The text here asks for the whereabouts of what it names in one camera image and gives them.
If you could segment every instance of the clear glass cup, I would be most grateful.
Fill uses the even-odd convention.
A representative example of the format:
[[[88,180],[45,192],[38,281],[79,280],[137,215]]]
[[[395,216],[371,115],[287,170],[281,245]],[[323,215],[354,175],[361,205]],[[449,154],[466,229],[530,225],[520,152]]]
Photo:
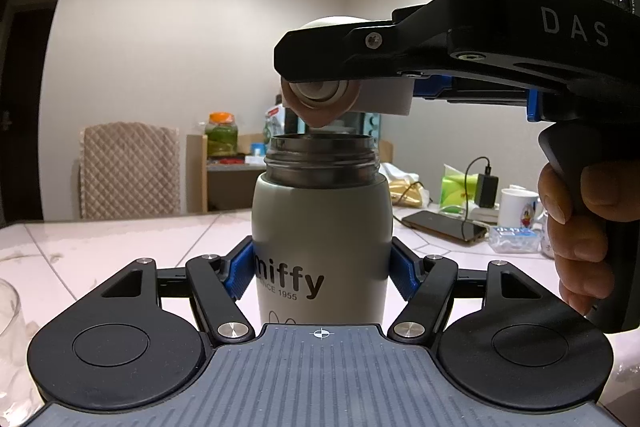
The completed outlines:
[[[0,427],[20,425],[42,405],[27,368],[27,345],[18,292],[0,279]]]

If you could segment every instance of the stainless steel bottle neck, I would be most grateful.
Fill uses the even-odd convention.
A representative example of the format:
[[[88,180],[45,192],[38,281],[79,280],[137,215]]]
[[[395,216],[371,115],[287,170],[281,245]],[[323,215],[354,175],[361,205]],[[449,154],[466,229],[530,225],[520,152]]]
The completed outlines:
[[[266,179],[297,188],[370,185],[378,174],[373,138],[353,134],[284,134],[271,138]]]

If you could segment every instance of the door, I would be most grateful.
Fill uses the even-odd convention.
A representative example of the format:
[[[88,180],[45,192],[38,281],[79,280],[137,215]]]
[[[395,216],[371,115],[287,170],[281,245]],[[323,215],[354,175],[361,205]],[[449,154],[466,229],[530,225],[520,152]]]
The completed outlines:
[[[14,14],[0,76],[0,200],[7,223],[42,219],[40,86],[52,9]]]

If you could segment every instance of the orange jar lid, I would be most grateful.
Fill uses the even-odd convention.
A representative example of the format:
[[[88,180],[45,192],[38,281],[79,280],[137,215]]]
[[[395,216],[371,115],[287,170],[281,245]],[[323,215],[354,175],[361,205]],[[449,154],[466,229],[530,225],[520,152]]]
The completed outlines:
[[[230,112],[212,112],[209,120],[213,123],[234,123],[234,116]]]

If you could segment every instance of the black charger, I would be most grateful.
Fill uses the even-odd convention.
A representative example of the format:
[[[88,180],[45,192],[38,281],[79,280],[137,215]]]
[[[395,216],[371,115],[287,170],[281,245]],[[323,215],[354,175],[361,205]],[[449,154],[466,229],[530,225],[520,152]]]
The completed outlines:
[[[489,165],[484,169],[484,174],[478,174],[478,185],[476,185],[476,198],[474,202],[482,208],[493,208],[495,197],[498,193],[498,176],[491,175]]]

